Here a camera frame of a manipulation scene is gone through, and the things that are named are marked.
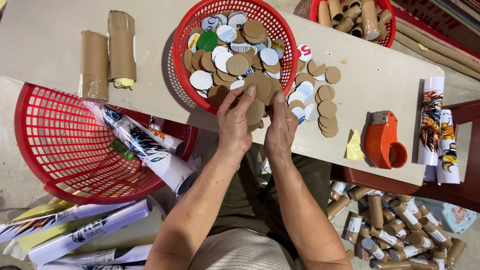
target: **fingernail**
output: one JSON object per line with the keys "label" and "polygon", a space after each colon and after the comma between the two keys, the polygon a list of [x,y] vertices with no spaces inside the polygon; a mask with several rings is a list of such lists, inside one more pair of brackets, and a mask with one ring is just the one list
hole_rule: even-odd
{"label": "fingernail", "polygon": [[276,95],[276,101],[279,103],[285,102],[285,95],[283,94],[283,92],[278,92],[278,94]]}
{"label": "fingernail", "polygon": [[250,86],[248,86],[247,95],[253,96],[255,94],[255,89],[256,88],[257,88],[257,86],[255,84],[251,84]]}

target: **corrugated cardboard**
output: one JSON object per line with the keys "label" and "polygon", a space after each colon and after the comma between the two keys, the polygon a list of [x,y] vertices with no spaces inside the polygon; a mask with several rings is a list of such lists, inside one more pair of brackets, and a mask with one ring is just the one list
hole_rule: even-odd
{"label": "corrugated cardboard", "polygon": [[109,80],[127,78],[137,81],[134,58],[135,20],[121,11],[108,13],[108,41],[110,46]]}
{"label": "corrugated cardboard", "polygon": [[108,101],[107,40],[97,32],[82,32],[79,99]]}

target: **right hand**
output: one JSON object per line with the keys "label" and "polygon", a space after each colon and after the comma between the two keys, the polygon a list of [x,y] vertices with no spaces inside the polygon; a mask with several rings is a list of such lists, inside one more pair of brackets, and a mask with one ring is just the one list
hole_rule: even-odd
{"label": "right hand", "polygon": [[268,115],[272,123],[265,135],[264,150],[269,163],[276,165],[291,161],[291,148],[299,120],[285,103],[283,92],[274,97],[273,108]]}

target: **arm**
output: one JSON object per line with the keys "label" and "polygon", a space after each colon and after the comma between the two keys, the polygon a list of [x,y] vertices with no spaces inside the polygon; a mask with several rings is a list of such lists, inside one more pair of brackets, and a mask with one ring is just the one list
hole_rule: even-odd
{"label": "arm", "polygon": [[252,145],[245,113],[253,102],[255,87],[250,87],[246,94],[242,93],[242,87],[230,91],[218,109],[220,137],[217,152],[163,222],[145,270],[186,270],[212,228],[233,174]]}
{"label": "arm", "polygon": [[269,113],[265,137],[283,222],[307,269],[350,270],[351,263],[335,228],[313,199],[291,158],[298,118],[279,94]]}

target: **hand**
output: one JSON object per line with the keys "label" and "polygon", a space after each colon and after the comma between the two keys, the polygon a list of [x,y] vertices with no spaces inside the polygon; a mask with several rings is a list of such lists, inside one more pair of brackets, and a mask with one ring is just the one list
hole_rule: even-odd
{"label": "hand", "polygon": [[239,153],[242,157],[250,149],[252,134],[247,131],[245,113],[255,99],[255,88],[256,85],[250,85],[246,93],[243,93],[244,87],[231,90],[218,108],[218,149]]}
{"label": "hand", "polygon": [[272,123],[265,135],[264,149],[269,163],[275,166],[292,160],[291,148],[299,120],[288,109],[283,92],[274,97],[273,108],[268,115]]}

